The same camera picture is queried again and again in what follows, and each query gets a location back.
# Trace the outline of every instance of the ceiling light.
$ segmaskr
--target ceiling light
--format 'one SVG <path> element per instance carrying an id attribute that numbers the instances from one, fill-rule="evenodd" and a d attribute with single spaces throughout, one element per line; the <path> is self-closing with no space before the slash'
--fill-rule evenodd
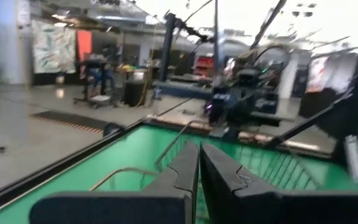
<path id="1" fill-rule="evenodd" d="M 54 17 L 54 18 L 56 18 L 56 19 L 66 19 L 65 16 L 61 16 L 61 15 L 58 15 L 58 14 L 52 15 L 52 17 Z"/>
<path id="2" fill-rule="evenodd" d="M 55 27 L 65 27 L 65 26 L 67 26 L 67 23 L 64 23 L 64 22 L 55 23 Z"/>

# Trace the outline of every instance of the black pole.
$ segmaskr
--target black pole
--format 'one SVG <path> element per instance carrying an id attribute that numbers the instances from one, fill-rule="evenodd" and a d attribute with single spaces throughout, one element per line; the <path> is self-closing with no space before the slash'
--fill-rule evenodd
<path id="1" fill-rule="evenodd" d="M 120 61 L 120 64 L 121 64 L 121 63 L 126 63 L 126 62 L 124 61 L 125 40 L 126 40 L 126 32 L 123 31 L 123 32 L 122 32 L 122 45 L 121 45 L 121 61 Z"/>
<path id="2" fill-rule="evenodd" d="M 100 68 L 101 76 L 100 76 L 100 95 L 106 95 L 106 64 L 101 63 Z"/>
<path id="3" fill-rule="evenodd" d="M 342 108 L 345 105 L 349 105 L 348 99 L 341 98 L 337 102 L 333 103 L 331 106 L 328 106 L 326 109 L 320 111 L 319 113 L 315 114 L 311 118 L 307 119 L 305 122 L 299 124 L 298 126 L 292 128 L 291 130 L 279 136 L 274 137 L 265 145 L 265 147 L 276 148 L 281 143 L 292 138 L 293 136 L 296 136 L 302 131 L 312 127 L 313 125 L 321 121 L 323 118 L 326 118 L 328 115 L 332 114 L 333 112 L 337 111 L 339 108 Z"/>
<path id="4" fill-rule="evenodd" d="M 174 14 L 168 13 L 165 19 L 167 21 L 165 23 L 165 38 L 164 38 L 164 45 L 162 49 L 162 63 L 160 67 L 161 82 L 167 81 L 173 30 L 175 29 L 175 22 L 177 18 Z"/>
<path id="5" fill-rule="evenodd" d="M 215 0 L 215 16 L 214 16 L 214 77 L 216 78 L 216 82 L 220 83 L 219 76 L 222 75 L 223 72 L 223 64 L 224 64 L 224 29 L 220 26 L 219 23 L 222 21 L 222 9 L 220 6 L 223 2 Z"/>
<path id="6" fill-rule="evenodd" d="M 284 7 L 285 3 L 287 3 L 287 0 L 280 0 L 274 9 L 272 11 L 269 11 L 269 14 L 267 15 L 264 23 L 260 26 L 259 33 L 255 36 L 254 42 L 249 47 L 250 50 L 252 50 L 258 46 L 260 40 L 262 40 L 262 37 L 266 33 L 267 28 L 269 28 L 269 26 L 271 25 L 273 20 L 276 18 L 277 14 Z"/>

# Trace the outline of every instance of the poster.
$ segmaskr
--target poster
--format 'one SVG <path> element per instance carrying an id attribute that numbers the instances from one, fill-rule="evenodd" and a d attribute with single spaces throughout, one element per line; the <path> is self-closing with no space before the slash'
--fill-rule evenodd
<path id="1" fill-rule="evenodd" d="M 341 54 L 314 59 L 309 65 L 307 93 L 330 88 L 336 94 L 344 93 L 354 77 L 357 54 Z"/>
<path id="2" fill-rule="evenodd" d="M 75 72 L 75 30 L 32 21 L 34 73 Z"/>

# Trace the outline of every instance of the shelving unit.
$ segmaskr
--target shelving unit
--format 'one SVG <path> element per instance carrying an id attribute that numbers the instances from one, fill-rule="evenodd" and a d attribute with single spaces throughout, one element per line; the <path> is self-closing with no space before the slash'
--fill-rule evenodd
<path id="1" fill-rule="evenodd" d="M 207 77 L 208 69 L 213 69 L 213 67 L 214 67 L 214 58 L 212 56 L 199 55 L 196 57 L 193 66 L 193 74 Z"/>

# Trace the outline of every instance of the rolling cart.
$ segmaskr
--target rolling cart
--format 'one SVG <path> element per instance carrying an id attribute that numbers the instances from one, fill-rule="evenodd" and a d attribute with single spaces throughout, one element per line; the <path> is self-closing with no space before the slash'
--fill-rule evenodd
<path id="1" fill-rule="evenodd" d="M 94 109 L 99 108 L 100 106 L 115 106 L 114 102 L 112 101 L 112 97 L 106 94 L 106 72 L 105 72 L 105 66 L 107 62 L 102 60 L 85 60 L 83 62 L 79 62 L 79 66 L 85 66 L 85 78 L 84 78 L 84 90 L 83 98 L 74 98 L 73 102 L 74 104 L 77 104 L 77 102 L 82 101 L 89 103 L 92 105 Z M 101 89 L 100 94 L 97 96 L 94 96 L 92 98 L 89 97 L 89 89 L 88 89 L 88 78 L 90 76 L 90 69 L 91 68 L 98 68 L 102 71 L 101 74 Z"/>

